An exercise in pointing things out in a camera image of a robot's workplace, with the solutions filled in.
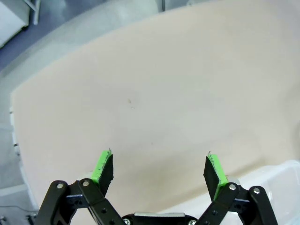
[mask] black wire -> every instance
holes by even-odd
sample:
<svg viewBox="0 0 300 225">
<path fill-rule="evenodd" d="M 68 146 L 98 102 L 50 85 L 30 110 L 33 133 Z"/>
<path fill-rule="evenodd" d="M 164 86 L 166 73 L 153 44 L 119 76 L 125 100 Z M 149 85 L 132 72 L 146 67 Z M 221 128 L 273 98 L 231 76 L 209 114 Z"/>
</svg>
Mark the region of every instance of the black wire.
<svg viewBox="0 0 300 225">
<path fill-rule="evenodd" d="M 34 210 L 25 210 L 23 208 L 21 208 L 20 206 L 17 206 L 17 205 L 0 205 L 0 208 L 18 208 L 20 210 L 23 210 L 25 212 L 37 212 L 37 211 L 34 211 Z"/>
</svg>

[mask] metal leg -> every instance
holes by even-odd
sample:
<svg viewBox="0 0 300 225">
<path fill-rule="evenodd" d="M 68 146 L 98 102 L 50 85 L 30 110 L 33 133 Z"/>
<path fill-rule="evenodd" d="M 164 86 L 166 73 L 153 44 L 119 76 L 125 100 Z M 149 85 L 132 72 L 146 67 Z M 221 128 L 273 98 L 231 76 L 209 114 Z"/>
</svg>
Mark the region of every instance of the metal leg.
<svg viewBox="0 0 300 225">
<path fill-rule="evenodd" d="M 33 24 L 38 24 L 38 16 L 39 16 L 39 9 L 41 7 L 41 0 L 36 0 L 36 4 L 34 5 L 30 0 L 23 0 L 25 3 L 34 11 L 33 16 Z"/>
</svg>

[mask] beige table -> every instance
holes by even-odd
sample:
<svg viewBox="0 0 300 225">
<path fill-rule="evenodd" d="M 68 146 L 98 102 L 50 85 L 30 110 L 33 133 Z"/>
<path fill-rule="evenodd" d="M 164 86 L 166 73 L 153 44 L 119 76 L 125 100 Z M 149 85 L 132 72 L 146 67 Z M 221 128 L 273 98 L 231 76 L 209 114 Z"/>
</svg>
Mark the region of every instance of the beige table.
<svg viewBox="0 0 300 225">
<path fill-rule="evenodd" d="M 208 2 L 116 30 L 40 71 L 12 96 L 38 204 L 53 180 L 72 183 L 109 147 L 107 197 L 121 215 L 200 194 L 209 151 L 236 176 L 298 159 L 299 18 L 296 0 Z"/>
</svg>

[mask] screw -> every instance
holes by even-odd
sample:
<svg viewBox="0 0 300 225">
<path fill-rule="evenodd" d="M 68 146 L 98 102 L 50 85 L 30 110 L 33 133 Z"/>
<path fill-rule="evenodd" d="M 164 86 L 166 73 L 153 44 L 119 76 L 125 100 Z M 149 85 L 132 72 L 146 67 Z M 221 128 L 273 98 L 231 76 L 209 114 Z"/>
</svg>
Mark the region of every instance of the screw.
<svg viewBox="0 0 300 225">
<path fill-rule="evenodd" d="M 255 194 L 259 194 L 259 193 L 260 193 L 260 190 L 259 190 L 257 187 L 255 187 L 255 188 L 253 189 L 253 192 L 254 192 Z"/>
<path fill-rule="evenodd" d="M 234 184 L 229 185 L 229 189 L 234 191 L 236 189 L 236 186 Z"/>
<path fill-rule="evenodd" d="M 123 221 L 124 221 L 124 223 L 125 223 L 126 225 L 130 225 L 130 220 L 129 220 L 129 219 L 123 219 Z"/>
<path fill-rule="evenodd" d="M 195 225 L 196 224 L 196 221 L 195 220 L 191 220 L 191 221 L 189 221 L 189 223 L 188 223 L 188 225 Z"/>
<path fill-rule="evenodd" d="M 57 185 L 57 188 L 58 188 L 58 189 L 61 189 L 63 186 L 64 186 L 64 185 L 63 185 L 62 183 L 59 183 L 59 184 Z"/>
<path fill-rule="evenodd" d="M 88 186 L 90 183 L 88 180 L 84 181 L 82 185 L 84 185 L 85 187 Z"/>
</svg>

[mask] white plastic bin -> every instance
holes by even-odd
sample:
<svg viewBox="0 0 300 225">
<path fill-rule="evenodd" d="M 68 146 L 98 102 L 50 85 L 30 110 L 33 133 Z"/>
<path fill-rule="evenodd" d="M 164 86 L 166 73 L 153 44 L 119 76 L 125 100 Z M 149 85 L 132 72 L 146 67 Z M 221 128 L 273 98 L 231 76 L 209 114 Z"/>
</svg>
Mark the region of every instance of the white plastic bin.
<svg viewBox="0 0 300 225">
<path fill-rule="evenodd" d="M 266 189 L 279 225 L 300 224 L 300 162 L 287 161 L 281 165 L 264 166 L 240 178 L 245 189 L 262 186 Z M 210 204 L 206 193 L 163 212 L 185 212 L 199 218 Z M 223 225 L 241 225 L 236 213 L 227 213 Z"/>
</svg>

